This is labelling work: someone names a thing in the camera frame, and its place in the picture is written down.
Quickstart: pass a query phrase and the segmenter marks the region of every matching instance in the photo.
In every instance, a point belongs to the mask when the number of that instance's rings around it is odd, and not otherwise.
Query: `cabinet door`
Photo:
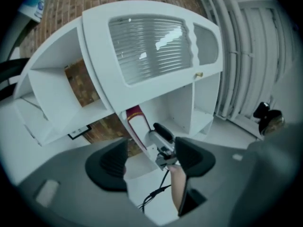
[[[200,61],[195,25],[215,36],[218,62],[222,57],[219,28],[184,8],[154,1],[122,1],[83,12],[91,62],[116,112],[195,81],[200,71],[196,68]],[[222,70],[217,64],[213,62],[212,70]]]

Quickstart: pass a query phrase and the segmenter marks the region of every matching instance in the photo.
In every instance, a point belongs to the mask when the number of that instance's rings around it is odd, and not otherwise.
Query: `cord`
[[[150,203],[150,202],[156,197],[156,195],[158,195],[160,192],[165,191],[165,189],[167,189],[168,187],[171,186],[171,185],[168,185],[168,186],[162,187],[162,185],[163,185],[163,183],[164,183],[164,181],[165,181],[165,178],[166,178],[166,176],[167,176],[168,173],[169,173],[169,170],[167,170],[167,172],[165,173],[165,175],[164,175],[164,177],[163,177],[163,179],[162,179],[162,181],[161,181],[160,187],[159,187],[157,190],[151,192],[151,193],[144,199],[143,203],[137,206],[140,210],[142,210],[143,213],[144,213],[144,210],[145,210],[145,209],[144,209],[145,206],[146,206],[148,203]]]

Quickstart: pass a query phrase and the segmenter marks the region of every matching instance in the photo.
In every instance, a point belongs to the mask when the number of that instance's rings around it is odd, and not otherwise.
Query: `cabinet knob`
[[[202,76],[203,76],[203,72],[197,72],[196,73],[196,77],[200,77],[201,78]]]

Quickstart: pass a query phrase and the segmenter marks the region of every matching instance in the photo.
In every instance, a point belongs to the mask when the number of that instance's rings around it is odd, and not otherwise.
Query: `white floor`
[[[215,118],[205,142],[227,147],[247,148],[255,140],[256,137],[237,125]],[[126,169],[125,181],[129,198],[136,206],[159,187],[165,174],[165,171],[157,168],[143,153],[129,158],[126,162]],[[169,184],[170,174],[167,175],[163,186]],[[178,219],[170,188],[160,193],[146,206],[145,215],[157,225],[164,225]]]

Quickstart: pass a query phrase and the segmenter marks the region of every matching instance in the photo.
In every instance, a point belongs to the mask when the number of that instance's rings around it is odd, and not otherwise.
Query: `black cable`
[[[162,187],[162,185],[163,185],[163,183],[164,183],[164,181],[165,181],[165,178],[166,178],[166,176],[167,176],[168,173],[169,173],[169,170],[167,170],[167,172],[165,173],[165,175],[164,175],[164,177],[163,177],[163,179],[162,179],[162,181],[161,181],[160,187],[159,187],[157,190],[151,192],[151,193],[144,199],[143,203],[137,206],[140,210],[142,210],[143,213],[144,213],[144,210],[145,210],[145,209],[144,209],[145,206],[146,206],[148,203],[150,203],[150,202],[156,197],[156,195],[158,195],[160,192],[165,191],[165,189],[167,189],[168,187],[171,186],[171,185],[168,185],[168,186]]]

